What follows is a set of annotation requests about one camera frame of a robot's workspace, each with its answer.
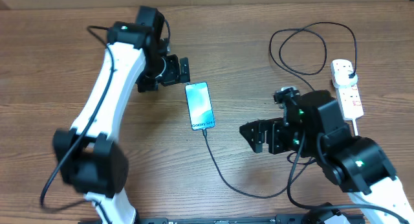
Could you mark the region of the Samsung Galaxy smartphone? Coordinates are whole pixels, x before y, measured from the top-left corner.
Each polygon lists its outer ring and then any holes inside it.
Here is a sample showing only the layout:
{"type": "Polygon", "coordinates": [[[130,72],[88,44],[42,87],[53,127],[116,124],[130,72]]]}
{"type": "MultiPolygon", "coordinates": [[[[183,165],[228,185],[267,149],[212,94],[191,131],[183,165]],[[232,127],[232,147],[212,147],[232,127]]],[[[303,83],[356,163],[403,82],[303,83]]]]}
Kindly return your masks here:
{"type": "Polygon", "coordinates": [[[193,131],[213,128],[215,118],[206,82],[188,84],[185,86],[186,100],[193,131]]]}

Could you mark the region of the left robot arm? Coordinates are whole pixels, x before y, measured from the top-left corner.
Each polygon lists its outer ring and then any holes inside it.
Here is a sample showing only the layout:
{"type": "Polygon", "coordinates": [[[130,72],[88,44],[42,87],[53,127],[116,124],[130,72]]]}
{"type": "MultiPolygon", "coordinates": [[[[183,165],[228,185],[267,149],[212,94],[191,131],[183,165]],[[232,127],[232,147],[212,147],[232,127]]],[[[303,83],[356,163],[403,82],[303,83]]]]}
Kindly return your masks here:
{"type": "Polygon", "coordinates": [[[105,56],[88,101],[70,129],[53,136],[58,164],[41,192],[42,205],[60,174],[92,203],[100,223],[139,223],[125,191],[129,162],[118,145],[119,132],[134,87],[143,93],[190,82],[188,59],[169,54],[169,38],[161,37],[168,25],[157,8],[141,6],[135,22],[117,21],[106,29],[105,56]]]}

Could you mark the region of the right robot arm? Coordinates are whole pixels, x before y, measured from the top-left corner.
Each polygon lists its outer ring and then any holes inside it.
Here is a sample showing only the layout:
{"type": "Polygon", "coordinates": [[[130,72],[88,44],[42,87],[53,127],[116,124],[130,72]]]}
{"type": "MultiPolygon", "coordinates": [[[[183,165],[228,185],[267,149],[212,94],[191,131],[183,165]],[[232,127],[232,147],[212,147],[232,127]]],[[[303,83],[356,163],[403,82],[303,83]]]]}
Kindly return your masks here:
{"type": "Polygon", "coordinates": [[[349,194],[350,205],[292,204],[308,212],[301,223],[346,222],[343,210],[360,209],[371,223],[412,223],[413,209],[397,171],[372,139],[354,136],[342,117],[338,101],[327,90],[301,95],[295,88],[274,94],[284,110],[280,118],[242,125],[240,134],[260,153],[268,144],[271,154],[296,152],[312,157],[328,180],[349,194]]]}

